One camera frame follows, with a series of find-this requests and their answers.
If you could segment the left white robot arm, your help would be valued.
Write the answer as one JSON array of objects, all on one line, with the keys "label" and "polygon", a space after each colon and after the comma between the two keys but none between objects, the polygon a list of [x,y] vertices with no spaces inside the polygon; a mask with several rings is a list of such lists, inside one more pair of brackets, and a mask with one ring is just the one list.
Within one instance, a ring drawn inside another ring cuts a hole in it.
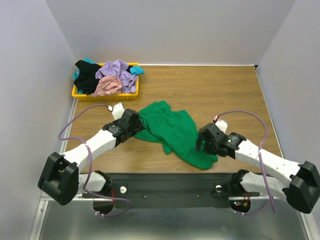
[{"label": "left white robot arm", "polygon": [[132,109],[113,111],[114,121],[106,124],[96,135],[76,148],[62,154],[54,152],[46,160],[38,181],[38,188],[64,206],[76,195],[84,192],[101,192],[109,185],[109,178],[102,172],[82,174],[94,159],[116,148],[143,130],[138,112]]}]

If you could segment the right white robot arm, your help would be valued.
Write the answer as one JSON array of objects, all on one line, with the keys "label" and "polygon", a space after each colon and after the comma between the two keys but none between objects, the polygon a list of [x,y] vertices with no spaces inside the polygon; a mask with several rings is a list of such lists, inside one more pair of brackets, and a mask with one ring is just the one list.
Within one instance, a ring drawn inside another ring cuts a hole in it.
[{"label": "right white robot arm", "polygon": [[225,121],[217,121],[202,127],[196,150],[219,157],[229,156],[261,169],[261,174],[243,169],[233,174],[227,186],[228,195],[272,195],[301,213],[311,213],[320,198],[317,167],[309,161],[301,164],[260,149],[238,133],[226,134],[227,126]]}]

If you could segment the green t-shirt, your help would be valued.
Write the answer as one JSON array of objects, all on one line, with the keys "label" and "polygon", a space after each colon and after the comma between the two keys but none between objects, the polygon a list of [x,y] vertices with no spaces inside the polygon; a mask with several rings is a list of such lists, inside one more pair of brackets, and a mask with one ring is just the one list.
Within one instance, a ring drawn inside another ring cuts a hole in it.
[{"label": "green t-shirt", "polygon": [[196,150],[198,131],[194,120],[185,110],[173,111],[166,101],[153,102],[139,111],[144,130],[135,137],[162,144],[165,154],[174,153],[185,163],[208,170],[218,161],[216,155],[205,153],[204,143]]}]

